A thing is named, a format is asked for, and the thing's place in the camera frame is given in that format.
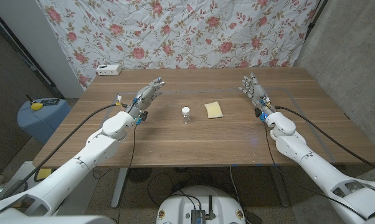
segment small bottle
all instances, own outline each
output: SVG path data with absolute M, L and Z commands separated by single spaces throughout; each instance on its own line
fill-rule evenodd
M 187 106 L 182 108 L 182 114 L 183 114 L 182 123 L 190 124 L 192 121 L 190 120 L 190 109 Z

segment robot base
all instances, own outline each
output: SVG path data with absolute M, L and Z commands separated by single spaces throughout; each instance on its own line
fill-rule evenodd
M 194 198 L 191 200 L 194 202 L 196 210 L 194 210 L 192 202 L 185 196 L 168 197 L 160 205 L 157 224 L 245 224 L 242 207 L 229 194 L 204 185 L 186 187 L 182 189 L 182 192 L 200 200 L 202 211 L 199 210 L 199 202 Z

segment blue trash can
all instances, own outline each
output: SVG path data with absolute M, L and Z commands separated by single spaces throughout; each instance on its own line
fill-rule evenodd
M 50 99 L 52 98 L 36 99 L 35 101 L 40 103 L 42 100 Z M 37 111 L 32 110 L 30 101 L 27 101 L 17 113 L 17 124 L 29 135 L 45 144 L 70 110 L 71 108 L 65 100 L 60 100 L 57 105 L 43 106 Z

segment white box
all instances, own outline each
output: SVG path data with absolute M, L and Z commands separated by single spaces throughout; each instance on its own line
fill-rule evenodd
M 99 65 L 96 68 L 99 75 L 119 75 L 121 72 L 121 65 Z

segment yellow object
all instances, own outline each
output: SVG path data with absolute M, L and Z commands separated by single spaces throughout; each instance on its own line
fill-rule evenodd
M 41 109 L 43 107 L 43 104 L 42 103 L 33 103 L 32 105 L 31 105 L 31 109 L 32 110 L 39 110 L 39 109 Z
M 52 169 L 40 169 L 36 180 L 42 180 L 48 177 L 52 173 Z
M 221 118 L 224 116 L 222 114 L 221 107 L 219 106 L 218 101 L 205 104 L 204 106 L 207 109 L 208 118 Z

